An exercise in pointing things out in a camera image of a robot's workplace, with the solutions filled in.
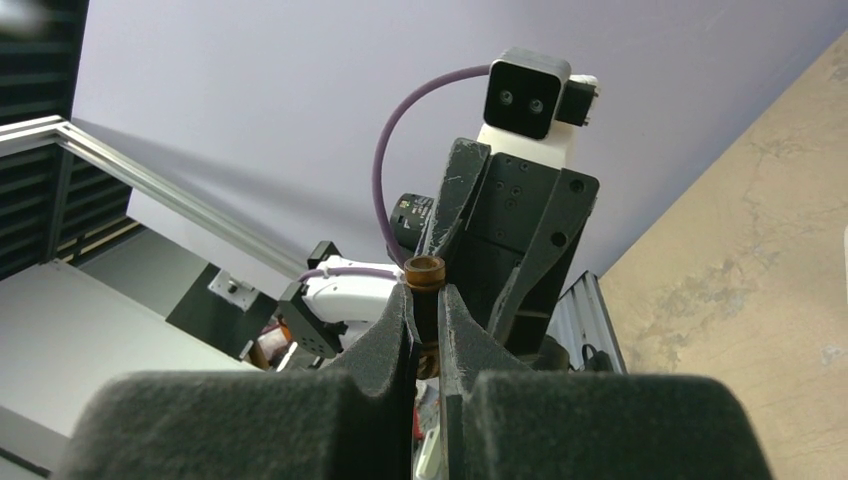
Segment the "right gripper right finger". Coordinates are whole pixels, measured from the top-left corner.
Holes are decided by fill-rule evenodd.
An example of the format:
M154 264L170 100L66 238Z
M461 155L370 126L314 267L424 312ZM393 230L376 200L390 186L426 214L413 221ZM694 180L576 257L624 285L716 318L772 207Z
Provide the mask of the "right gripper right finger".
M768 479L742 405L707 377L542 372L460 293L438 300L446 479Z

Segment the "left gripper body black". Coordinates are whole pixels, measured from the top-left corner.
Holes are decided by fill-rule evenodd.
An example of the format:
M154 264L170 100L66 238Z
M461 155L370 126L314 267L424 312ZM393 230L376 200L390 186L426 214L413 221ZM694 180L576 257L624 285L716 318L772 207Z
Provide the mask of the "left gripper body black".
M495 301L524 257L562 169L491 153L466 207L458 243L447 259L447 282L490 336L487 327ZM492 337L514 355L534 355L544 336L535 345L503 345Z

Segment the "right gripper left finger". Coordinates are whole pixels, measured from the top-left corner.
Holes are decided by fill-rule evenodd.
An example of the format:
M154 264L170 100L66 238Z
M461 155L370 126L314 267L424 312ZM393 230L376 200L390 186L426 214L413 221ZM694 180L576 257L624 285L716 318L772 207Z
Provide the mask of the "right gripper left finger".
M87 404L56 479L408 479L412 295L318 370L139 372Z

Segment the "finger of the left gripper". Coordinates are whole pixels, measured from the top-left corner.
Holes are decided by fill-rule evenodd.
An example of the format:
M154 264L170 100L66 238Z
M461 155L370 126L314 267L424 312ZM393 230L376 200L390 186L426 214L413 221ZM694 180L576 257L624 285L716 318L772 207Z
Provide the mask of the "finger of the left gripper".
M491 147L484 143L465 138L453 142L416 254L448 259L490 154Z
M487 330L499 343L541 341L599 189L595 177L559 171L524 257L493 306Z

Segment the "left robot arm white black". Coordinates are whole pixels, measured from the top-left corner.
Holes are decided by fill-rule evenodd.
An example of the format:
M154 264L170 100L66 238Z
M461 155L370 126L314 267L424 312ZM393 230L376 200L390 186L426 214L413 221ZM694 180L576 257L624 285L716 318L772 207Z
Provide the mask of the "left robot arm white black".
M447 282L484 330L529 357L541 347L599 187L592 176L458 139L437 196L396 210L391 225L412 231L415 254L443 259ZM301 347L332 358L379 320L401 270L346 259L330 242L309 266L284 291L280 311Z

